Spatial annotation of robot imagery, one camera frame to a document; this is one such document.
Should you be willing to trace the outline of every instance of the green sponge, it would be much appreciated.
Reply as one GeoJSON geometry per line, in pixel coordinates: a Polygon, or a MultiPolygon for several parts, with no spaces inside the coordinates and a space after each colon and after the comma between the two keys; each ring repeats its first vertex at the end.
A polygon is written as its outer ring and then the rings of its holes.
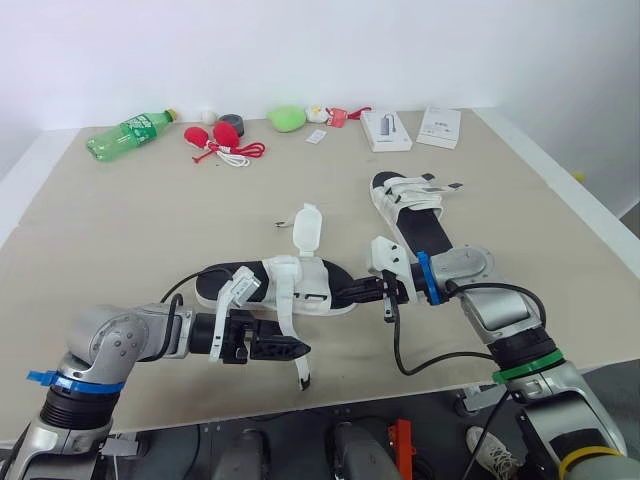
{"type": "Polygon", "coordinates": [[[267,118],[271,120],[273,128],[279,132],[292,132],[307,121],[307,115],[304,110],[293,105],[276,108],[267,113],[267,118]]]}

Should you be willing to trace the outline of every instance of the green plastic bottle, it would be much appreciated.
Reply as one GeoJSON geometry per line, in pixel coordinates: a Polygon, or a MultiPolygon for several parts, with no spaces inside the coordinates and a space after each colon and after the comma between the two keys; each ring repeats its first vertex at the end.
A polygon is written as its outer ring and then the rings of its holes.
{"type": "Polygon", "coordinates": [[[141,113],[87,140],[87,148],[101,162],[110,162],[160,135],[176,119],[176,112],[141,113]]]}

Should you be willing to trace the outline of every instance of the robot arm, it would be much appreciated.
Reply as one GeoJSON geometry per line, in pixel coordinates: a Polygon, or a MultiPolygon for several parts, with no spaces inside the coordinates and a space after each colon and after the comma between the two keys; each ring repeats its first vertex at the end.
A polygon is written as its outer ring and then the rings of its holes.
{"type": "Polygon", "coordinates": [[[71,329],[57,370],[31,372],[49,387],[42,410],[27,426],[2,465],[0,479],[89,479],[111,430],[111,415],[136,362],[209,354],[225,363],[246,363],[245,336],[253,332],[251,358],[295,359],[309,347],[282,336],[277,325],[254,319],[242,306],[260,282],[246,267],[220,290],[216,315],[182,306],[150,304],[125,309],[98,306],[71,329]]]}
{"type": "Polygon", "coordinates": [[[541,475],[556,478],[563,462],[600,452],[626,455],[620,430],[598,398],[564,359],[540,317],[518,292],[484,288],[503,283],[492,255],[480,248],[454,248],[431,259],[439,291],[454,292],[478,336],[489,348],[514,400],[530,460],[541,475]]]}
{"type": "MultiPolygon", "coordinates": [[[[580,475],[592,468],[606,474],[588,478],[640,476],[640,465],[624,458],[620,430],[547,334],[541,302],[536,297],[539,315],[518,292],[523,289],[504,283],[490,252],[465,246],[430,259],[419,252],[419,263],[408,265],[406,256],[398,253],[402,247],[383,240],[372,243],[370,265],[385,280],[385,304],[406,303],[414,290],[423,292],[432,305],[460,299],[466,317],[500,367],[494,381],[505,384],[523,406],[517,422],[529,450],[527,461],[541,478],[556,479],[558,472],[568,472],[562,478],[585,478],[580,475]],[[390,288],[395,279],[403,289],[390,288]]],[[[385,307],[385,320],[390,311],[385,307]]]]}

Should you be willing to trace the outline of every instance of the red ball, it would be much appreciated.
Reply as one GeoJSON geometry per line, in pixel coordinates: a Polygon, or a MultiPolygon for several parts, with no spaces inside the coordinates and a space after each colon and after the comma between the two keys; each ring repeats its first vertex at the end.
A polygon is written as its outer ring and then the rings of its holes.
{"type": "Polygon", "coordinates": [[[203,128],[189,127],[184,131],[184,139],[194,147],[204,148],[209,141],[209,134],[203,128]]]}
{"type": "Polygon", "coordinates": [[[218,145],[235,148],[240,145],[238,132],[229,122],[218,122],[213,127],[213,138],[218,145]]]}

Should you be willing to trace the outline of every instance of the beige tabletop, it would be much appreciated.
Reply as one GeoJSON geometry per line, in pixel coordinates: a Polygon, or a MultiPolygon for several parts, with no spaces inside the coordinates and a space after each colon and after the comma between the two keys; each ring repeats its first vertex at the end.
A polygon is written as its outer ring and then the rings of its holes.
{"type": "MultiPolygon", "coordinates": [[[[401,115],[415,138],[420,113],[401,115]]],[[[291,230],[273,224],[302,207],[324,216],[317,254],[352,276],[367,275],[366,252],[392,238],[369,200],[384,170],[464,183],[446,197],[442,224],[454,244],[488,248],[500,271],[545,302],[548,328],[579,368],[640,356],[638,279],[475,114],[464,112],[455,150],[415,144],[372,153],[359,122],[276,133],[247,122],[243,142],[267,154],[250,168],[217,157],[200,165],[182,140],[185,125],[111,164],[92,159],[82,130],[0,250],[0,438],[16,438],[45,389],[30,369],[55,369],[65,334],[84,308],[159,300],[186,274],[226,261],[295,254],[291,230]]],[[[194,306],[193,286],[184,292],[194,306]]],[[[414,377],[395,366],[392,327],[379,303],[339,317],[298,317],[311,345],[312,385],[300,392],[293,363],[212,365],[204,355],[137,365],[116,408],[115,429],[134,430],[448,389],[485,382],[495,369],[453,359],[414,377]]],[[[454,350],[485,351],[458,302],[401,307],[402,350],[413,366],[454,350]]]]}

